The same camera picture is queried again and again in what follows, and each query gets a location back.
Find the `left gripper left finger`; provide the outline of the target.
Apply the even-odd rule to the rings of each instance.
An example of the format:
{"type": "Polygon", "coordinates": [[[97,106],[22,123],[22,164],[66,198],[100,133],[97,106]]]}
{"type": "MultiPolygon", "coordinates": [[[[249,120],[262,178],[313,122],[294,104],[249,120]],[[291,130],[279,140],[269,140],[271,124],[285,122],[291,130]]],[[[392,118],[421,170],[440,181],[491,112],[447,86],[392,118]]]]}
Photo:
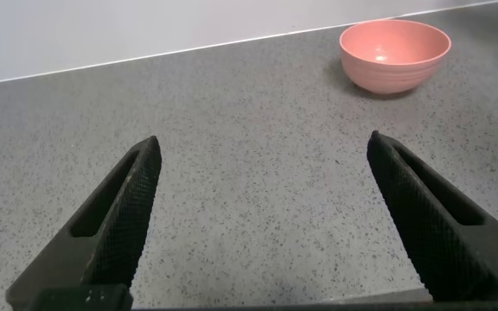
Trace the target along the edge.
{"type": "Polygon", "coordinates": [[[150,136],[131,147],[10,285],[13,309],[129,309],[162,166],[150,136]]]}

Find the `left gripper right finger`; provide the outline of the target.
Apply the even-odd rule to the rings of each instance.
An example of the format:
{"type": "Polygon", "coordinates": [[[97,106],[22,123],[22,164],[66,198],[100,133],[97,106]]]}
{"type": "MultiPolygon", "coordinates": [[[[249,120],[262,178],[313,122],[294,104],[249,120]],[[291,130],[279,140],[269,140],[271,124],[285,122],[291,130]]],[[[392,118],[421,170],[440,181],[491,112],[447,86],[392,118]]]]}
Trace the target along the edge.
{"type": "Polygon", "coordinates": [[[498,220],[392,137],[374,131],[367,160],[433,298],[498,301],[498,220]]]}

